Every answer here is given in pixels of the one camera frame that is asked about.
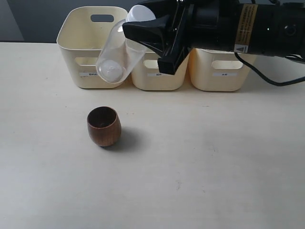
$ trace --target table surface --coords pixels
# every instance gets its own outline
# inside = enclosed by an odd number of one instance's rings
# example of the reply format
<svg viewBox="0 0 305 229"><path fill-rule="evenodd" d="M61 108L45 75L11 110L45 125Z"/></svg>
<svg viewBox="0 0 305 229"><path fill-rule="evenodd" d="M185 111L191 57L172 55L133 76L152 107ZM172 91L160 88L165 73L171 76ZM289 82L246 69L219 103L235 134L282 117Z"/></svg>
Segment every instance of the table surface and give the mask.
<svg viewBox="0 0 305 229"><path fill-rule="evenodd" d="M0 228L303 229L305 83L250 73L236 93L186 80L83 90L56 44L0 43ZM259 57L278 81L305 67ZM88 112L115 108L120 142L97 147Z"/></svg>

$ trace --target yellow sticker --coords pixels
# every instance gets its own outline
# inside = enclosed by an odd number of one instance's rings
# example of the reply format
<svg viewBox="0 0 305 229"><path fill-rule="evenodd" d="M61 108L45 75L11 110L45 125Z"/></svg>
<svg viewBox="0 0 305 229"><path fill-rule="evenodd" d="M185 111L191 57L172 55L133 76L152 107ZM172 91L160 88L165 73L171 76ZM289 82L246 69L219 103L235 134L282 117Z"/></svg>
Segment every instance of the yellow sticker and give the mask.
<svg viewBox="0 0 305 229"><path fill-rule="evenodd" d="M234 52L248 52L257 7L257 4L244 4L239 19Z"/></svg>

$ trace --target wooden cup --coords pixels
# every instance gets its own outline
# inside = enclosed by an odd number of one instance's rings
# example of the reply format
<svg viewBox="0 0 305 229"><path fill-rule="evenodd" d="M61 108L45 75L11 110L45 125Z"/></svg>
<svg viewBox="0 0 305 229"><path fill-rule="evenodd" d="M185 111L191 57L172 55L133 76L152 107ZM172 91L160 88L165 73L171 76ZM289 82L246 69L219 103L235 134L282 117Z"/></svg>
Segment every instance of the wooden cup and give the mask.
<svg viewBox="0 0 305 229"><path fill-rule="evenodd" d="M98 146L113 145L122 133L118 114L110 107L102 106L92 110L88 114L87 124L90 138Z"/></svg>

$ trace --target cup rim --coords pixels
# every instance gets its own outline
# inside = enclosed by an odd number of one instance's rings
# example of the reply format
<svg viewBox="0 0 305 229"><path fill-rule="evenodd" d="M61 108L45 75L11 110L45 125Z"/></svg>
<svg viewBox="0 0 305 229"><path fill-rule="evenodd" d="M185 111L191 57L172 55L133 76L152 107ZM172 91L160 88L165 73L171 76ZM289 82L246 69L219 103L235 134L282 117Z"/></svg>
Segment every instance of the cup rim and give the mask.
<svg viewBox="0 0 305 229"><path fill-rule="evenodd" d="M105 126L105 127L95 127L95 126L92 126L91 125L91 123L89 122L89 115L93 112L93 111L95 111L95 110L97 110L97 109L101 109L101 108L109 108L109 109L111 109L112 111L114 111L114 113L115 113L115 119L114 119L114 121L111 123L111 124L109 124L108 126ZM92 128L94 128L94 129L106 129L106 128L109 128L110 126L112 126L117 120L118 120L118 113L116 112L116 110L114 110L112 107L109 107L109 106L99 106L99 107L96 107L96 108L94 108L93 110L91 110L90 112L89 112L89 114L87 115L87 124L90 126L90 127L92 127Z"/></svg>

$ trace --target storage bin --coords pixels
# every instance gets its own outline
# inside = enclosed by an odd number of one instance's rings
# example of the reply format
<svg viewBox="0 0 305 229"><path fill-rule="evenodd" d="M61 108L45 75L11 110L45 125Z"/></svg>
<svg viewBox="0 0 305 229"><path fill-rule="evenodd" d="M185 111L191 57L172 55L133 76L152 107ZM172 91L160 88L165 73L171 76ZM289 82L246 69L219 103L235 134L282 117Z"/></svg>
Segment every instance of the storage bin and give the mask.
<svg viewBox="0 0 305 229"><path fill-rule="evenodd" d="M72 10L57 37L57 44L74 83L81 88L114 88L97 72L95 63L112 27L127 11L111 6L85 6Z"/></svg>
<svg viewBox="0 0 305 229"><path fill-rule="evenodd" d="M250 64L256 55L241 53ZM233 52L194 49L190 54L189 69L192 84L202 91L233 92L239 90L250 68L237 60Z"/></svg>
<svg viewBox="0 0 305 229"><path fill-rule="evenodd" d="M132 71L133 84L145 91L172 91L182 86L186 74L189 56L182 62L175 75L159 72L158 58L155 52L149 51Z"/></svg>

